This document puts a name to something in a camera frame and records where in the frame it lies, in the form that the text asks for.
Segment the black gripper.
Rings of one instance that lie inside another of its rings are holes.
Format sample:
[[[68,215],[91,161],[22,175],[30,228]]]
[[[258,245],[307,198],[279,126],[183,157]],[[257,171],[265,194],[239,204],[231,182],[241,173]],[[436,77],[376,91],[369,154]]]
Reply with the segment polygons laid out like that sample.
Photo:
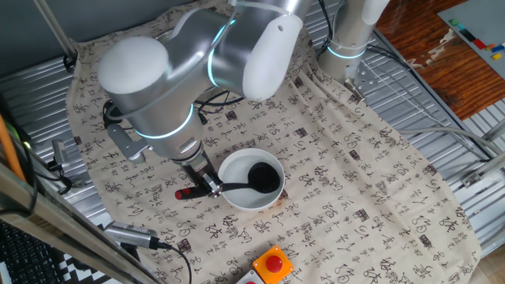
[[[201,190],[210,189],[208,194],[211,198],[220,197],[223,190],[223,182],[216,174],[215,168],[206,153],[200,153],[191,159],[182,162],[181,167]]]

